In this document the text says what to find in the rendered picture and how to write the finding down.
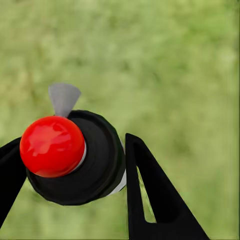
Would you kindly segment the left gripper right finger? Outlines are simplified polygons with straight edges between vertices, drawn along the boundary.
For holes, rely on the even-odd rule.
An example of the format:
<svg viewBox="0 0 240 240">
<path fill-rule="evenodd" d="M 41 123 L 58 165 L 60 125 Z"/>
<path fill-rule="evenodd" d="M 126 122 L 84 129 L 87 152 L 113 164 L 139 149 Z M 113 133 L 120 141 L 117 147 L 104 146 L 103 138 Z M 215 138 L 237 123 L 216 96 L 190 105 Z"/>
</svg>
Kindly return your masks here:
<svg viewBox="0 0 240 240">
<path fill-rule="evenodd" d="M 129 240 L 210 240 L 146 143 L 125 134 Z M 156 223 L 145 220 L 139 168 Z"/>
</svg>

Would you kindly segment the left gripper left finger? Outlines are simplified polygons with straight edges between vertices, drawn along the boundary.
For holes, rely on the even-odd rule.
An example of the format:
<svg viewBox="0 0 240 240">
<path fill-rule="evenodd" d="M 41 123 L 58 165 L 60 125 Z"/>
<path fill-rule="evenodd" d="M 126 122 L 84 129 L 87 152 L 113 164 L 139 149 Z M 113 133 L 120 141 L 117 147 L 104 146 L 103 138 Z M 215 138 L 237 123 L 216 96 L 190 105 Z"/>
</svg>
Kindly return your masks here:
<svg viewBox="0 0 240 240">
<path fill-rule="evenodd" d="M 0 148 L 0 228 L 27 178 L 20 143 L 18 137 Z"/>
</svg>

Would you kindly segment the pesticide atomizer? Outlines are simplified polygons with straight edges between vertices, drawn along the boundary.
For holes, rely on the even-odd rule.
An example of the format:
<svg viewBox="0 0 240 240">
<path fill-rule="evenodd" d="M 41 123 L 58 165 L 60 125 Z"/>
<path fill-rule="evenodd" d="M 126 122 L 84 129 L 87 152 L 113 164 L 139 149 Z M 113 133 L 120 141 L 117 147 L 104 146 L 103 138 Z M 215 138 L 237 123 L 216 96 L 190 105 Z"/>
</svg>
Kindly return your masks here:
<svg viewBox="0 0 240 240">
<path fill-rule="evenodd" d="M 34 190 L 61 206 L 81 206 L 127 186 L 126 150 L 115 127 L 102 115 L 72 110 L 78 86 L 48 86 L 55 115 L 24 131 L 20 157 Z"/>
</svg>

